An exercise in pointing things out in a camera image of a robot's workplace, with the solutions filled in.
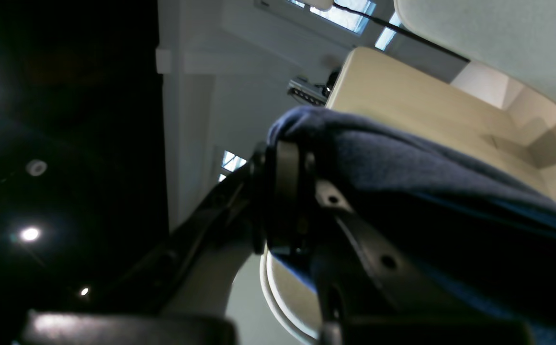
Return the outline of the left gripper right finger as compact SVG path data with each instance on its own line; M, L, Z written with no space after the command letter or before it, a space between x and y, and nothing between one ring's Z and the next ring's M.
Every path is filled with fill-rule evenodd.
M320 345L532 345L523 322L484 316L440 288L302 159L302 205Z

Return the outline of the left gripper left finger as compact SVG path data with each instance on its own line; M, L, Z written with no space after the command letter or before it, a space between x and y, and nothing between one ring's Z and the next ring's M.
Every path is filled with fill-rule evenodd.
M167 240L85 311L28 313L22 345L235 345L230 288L252 254L300 249L300 150L260 144Z

